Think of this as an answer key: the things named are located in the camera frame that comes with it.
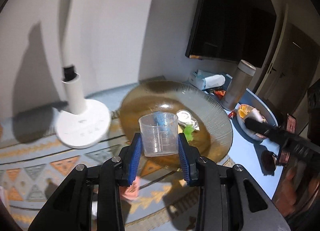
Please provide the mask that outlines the pink case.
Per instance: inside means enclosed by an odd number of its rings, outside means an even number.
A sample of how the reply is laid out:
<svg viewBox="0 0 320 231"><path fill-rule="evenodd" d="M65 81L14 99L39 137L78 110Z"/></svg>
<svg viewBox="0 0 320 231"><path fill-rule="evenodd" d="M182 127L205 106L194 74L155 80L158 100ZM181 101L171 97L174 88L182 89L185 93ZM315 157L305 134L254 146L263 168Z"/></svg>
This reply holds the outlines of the pink case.
<svg viewBox="0 0 320 231"><path fill-rule="evenodd" d="M139 196L140 177L137 176L131 186L120 187L120 198L127 201L133 201Z"/></svg>

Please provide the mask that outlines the patterned blue woven mat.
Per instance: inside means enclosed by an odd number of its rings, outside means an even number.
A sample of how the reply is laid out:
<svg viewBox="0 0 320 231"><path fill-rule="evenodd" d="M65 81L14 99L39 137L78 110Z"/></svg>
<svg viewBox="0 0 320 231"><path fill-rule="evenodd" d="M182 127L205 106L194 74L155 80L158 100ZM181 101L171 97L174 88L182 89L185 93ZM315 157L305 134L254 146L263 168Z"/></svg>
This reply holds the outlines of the patterned blue woven mat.
<svg viewBox="0 0 320 231"><path fill-rule="evenodd" d="M200 189L185 182L178 154L146 157L142 146L139 196L120 198L119 188L130 186L133 138L124 134L118 115L107 143L33 161L2 161L1 187L11 210L1 207L1 230L194 229Z"/></svg>

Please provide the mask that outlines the blue rectangular box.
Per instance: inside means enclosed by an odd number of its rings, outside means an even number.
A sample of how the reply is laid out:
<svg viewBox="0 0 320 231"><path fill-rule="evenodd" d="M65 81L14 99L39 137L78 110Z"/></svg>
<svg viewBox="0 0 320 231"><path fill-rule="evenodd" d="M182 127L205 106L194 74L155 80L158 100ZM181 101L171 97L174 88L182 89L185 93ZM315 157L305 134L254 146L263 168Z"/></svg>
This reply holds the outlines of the blue rectangular box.
<svg viewBox="0 0 320 231"><path fill-rule="evenodd" d="M153 121L156 126L166 125L166 113L161 111L156 111L153 113Z"/></svg>

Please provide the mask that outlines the dark sunglasses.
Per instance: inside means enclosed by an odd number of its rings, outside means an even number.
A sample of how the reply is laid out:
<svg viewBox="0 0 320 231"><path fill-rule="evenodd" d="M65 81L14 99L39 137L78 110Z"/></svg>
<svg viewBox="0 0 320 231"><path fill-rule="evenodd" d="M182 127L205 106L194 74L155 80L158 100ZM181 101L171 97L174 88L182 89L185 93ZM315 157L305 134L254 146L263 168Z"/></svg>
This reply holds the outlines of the dark sunglasses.
<svg viewBox="0 0 320 231"><path fill-rule="evenodd" d="M271 151L264 150L261 153L261 163L268 173L272 173L276 170L276 160L277 156Z"/></svg>

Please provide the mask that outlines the clear correction tape dispenser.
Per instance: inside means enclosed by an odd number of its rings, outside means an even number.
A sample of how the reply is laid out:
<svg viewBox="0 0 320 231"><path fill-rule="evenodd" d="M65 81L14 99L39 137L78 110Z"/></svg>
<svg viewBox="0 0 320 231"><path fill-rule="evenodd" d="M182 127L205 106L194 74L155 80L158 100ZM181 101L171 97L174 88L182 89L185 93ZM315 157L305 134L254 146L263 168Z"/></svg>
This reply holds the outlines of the clear correction tape dispenser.
<svg viewBox="0 0 320 231"><path fill-rule="evenodd" d="M179 125L184 127L186 125L192 125L196 131L200 130L198 121L192 116L189 111L181 109L176 113L176 115Z"/></svg>

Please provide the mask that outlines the green leafy toy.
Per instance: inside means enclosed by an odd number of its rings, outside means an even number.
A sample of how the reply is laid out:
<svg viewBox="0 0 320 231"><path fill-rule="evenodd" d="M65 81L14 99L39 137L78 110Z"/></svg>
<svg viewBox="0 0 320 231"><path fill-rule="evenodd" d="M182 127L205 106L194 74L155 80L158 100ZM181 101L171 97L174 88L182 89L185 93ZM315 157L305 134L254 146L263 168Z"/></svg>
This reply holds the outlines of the green leafy toy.
<svg viewBox="0 0 320 231"><path fill-rule="evenodd" d="M194 140L194 136L193 136L194 132L195 132L195 129L193 128L192 125L186 125L185 127L183 127L183 133L188 142Z"/></svg>

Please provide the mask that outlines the dark wall television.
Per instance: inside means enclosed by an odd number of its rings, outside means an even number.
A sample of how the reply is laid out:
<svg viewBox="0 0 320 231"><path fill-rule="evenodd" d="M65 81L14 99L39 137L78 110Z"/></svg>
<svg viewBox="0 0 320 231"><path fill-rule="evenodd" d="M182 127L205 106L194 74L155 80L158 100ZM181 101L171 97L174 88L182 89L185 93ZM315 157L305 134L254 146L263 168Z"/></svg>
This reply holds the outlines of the dark wall television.
<svg viewBox="0 0 320 231"><path fill-rule="evenodd" d="M271 0L198 0L185 55L261 68L276 18Z"/></svg>

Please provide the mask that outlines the clear measuring cup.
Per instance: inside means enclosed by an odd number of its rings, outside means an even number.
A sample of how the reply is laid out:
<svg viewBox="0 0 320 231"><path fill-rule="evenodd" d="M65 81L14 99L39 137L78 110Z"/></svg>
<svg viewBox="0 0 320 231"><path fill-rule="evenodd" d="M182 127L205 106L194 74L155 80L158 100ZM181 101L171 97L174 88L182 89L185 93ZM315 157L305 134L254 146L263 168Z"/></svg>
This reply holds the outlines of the clear measuring cup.
<svg viewBox="0 0 320 231"><path fill-rule="evenodd" d="M156 126L153 113L139 118L140 133L144 155L157 157L178 153L178 118L176 114L166 113L166 125Z"/></svg>

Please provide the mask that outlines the metal thermos bottle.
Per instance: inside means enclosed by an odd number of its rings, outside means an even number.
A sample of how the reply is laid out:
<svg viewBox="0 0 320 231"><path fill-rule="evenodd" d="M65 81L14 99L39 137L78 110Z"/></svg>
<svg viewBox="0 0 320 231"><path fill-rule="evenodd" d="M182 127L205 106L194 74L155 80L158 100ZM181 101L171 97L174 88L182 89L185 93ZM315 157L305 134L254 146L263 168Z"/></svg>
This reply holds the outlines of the metal thermos bottle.
<svg viewBox="0 0 320 231"><path fill-rule="evenodd" d="M239 62L235 75L221 99L221 106L225 110L231 111L235 108L250 84L255 72L256 67L249 62L243 59Z"/></svg>

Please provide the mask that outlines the white desk lamp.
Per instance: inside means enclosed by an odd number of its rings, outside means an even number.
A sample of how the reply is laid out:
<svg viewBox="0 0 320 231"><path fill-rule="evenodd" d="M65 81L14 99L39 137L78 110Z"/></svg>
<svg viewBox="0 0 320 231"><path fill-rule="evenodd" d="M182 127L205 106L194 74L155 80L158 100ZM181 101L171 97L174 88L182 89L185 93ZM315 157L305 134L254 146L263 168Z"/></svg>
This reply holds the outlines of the white desk lamp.
<svg viewBox="0 0 320 231"><path fill-rule="evenodd" d="M58 33L62 65L62 85L67 108L61 110L55 123L58 139L72 149L85 149L98 143L111 124L111 112L100 101L84 96L81 76L76 71L68 41L69 13L72 0L59 0Z"/></svg>

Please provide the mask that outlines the plate of orange slices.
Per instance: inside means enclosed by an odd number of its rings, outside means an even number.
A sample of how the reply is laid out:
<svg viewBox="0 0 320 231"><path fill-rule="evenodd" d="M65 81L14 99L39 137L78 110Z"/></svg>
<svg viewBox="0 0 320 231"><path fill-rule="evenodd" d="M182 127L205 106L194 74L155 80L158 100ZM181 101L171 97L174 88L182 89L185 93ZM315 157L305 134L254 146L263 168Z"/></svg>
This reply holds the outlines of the plate of orange slices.
<svg viewBox="0 0 320 231"><path fill-rule="evenodd" d="M251 126L252 123L257 122L267 123L267 120L263 115L261 115L259 110L250 105L241 104L236 110L236 119L240 128L248 137L258 142L262 142L264 139L266 139L266 137L264 137L263 135L254 132L246 127L246 123L249 123L249 126Z"/></svg>

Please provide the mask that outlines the tissue pack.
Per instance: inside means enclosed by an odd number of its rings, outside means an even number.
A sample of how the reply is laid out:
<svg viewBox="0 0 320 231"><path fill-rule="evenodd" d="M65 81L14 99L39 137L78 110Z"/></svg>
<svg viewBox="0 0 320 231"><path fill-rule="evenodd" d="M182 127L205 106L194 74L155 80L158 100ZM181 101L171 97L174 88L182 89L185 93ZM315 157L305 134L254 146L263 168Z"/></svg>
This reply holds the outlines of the tissue pack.
<svg viewBox="0 0 320 231"><path fill-rule="evenodd" d="M225 77L221 74L197 70L188 77L188 82L200 90L221 87L225 84Z"/></svg>

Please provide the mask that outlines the amber ribbed glass bowl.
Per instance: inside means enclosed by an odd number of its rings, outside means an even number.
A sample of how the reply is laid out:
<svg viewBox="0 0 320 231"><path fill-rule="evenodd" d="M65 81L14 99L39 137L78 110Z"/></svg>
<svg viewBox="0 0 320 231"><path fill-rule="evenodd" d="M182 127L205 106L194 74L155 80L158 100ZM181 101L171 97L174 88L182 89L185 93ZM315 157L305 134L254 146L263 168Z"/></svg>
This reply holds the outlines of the amber ribbed glass bowl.
<svg viewBox="0 0 320 231"><path fill-rule="evenodd" d="M190 145L218 163L233 142L230 119L221 105L203 91L175 81L144 82L132 89L119 109L121 127L128 139L139 131L138 120L153 112L177 115L178 130L187 132Z"/></svg>

